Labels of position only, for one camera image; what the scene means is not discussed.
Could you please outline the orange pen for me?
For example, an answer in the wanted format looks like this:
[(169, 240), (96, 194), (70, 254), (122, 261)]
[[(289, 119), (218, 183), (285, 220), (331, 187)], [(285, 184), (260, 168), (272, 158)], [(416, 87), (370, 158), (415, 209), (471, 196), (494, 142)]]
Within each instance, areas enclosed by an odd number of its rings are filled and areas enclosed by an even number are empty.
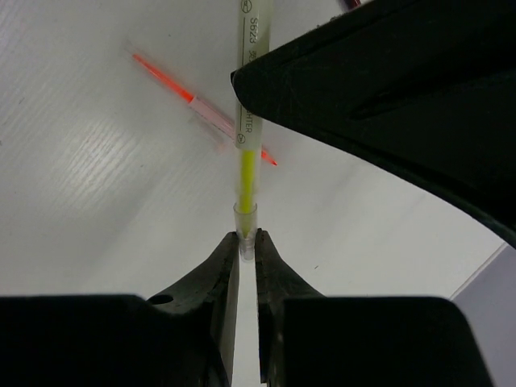
[(234, 145), (234, 120), (218, 107), (193, 91), (188, 90), (181, 81), (168, 70), (156, 64), (146, 53), (137, 49), (130, 41), (123, 45), (124, 56), (144, 71), (159, 86), (166, 89), (179, 103), (188, 109), (195, 122), (214, 143), (217, 153)]

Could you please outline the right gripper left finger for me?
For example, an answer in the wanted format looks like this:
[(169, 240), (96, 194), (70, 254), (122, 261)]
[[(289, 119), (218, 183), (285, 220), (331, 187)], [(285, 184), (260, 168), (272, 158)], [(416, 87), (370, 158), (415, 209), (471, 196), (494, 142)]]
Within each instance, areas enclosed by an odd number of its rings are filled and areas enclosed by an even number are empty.
[(149, 299), (130, 294), (4, 297), (4, 386), (228, 386), (239, 239)]

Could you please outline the yellow pen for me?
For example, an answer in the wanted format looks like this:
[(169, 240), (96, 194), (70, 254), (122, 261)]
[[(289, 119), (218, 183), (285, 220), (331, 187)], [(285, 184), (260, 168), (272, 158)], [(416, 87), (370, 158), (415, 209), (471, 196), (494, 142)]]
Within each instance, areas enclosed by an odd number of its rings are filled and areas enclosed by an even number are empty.
[[(240, 69), (269, 51), (272, 1), (239, 1), (237, 67)], [(263, 120), (243, 106), (239, 98), (235, 121), (237, 155), (235, 193), (241, 210), (256, 205), (260, 180)]]

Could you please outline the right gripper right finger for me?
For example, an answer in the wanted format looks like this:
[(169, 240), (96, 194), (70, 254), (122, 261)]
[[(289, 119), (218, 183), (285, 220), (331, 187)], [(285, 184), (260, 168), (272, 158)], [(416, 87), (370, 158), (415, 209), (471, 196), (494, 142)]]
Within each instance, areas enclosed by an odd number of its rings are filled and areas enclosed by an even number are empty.
[(256, 234), (260, 380), (269, 386), (491, 386), (461, 310), (437, 297), (327, 297)]

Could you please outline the clear cap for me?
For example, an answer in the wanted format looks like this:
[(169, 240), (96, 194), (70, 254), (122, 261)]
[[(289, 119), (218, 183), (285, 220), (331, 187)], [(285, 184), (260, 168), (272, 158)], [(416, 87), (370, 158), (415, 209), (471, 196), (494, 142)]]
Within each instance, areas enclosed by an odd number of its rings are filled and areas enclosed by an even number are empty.
[(250, 210), (241, 210), (239, 203), (233, 206), (235, 230), (239, 238), (239, 256), (243, 262), (255, 259), (255, 241), (257, 233), (257, 205)]

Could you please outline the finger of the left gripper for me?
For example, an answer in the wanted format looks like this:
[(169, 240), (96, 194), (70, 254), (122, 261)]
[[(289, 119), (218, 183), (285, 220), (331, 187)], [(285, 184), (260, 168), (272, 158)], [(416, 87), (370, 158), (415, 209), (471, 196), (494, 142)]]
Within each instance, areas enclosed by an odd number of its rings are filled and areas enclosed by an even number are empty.
[(232, 73), (253, 114), (515, 242), (515, 4), (372, 1)]

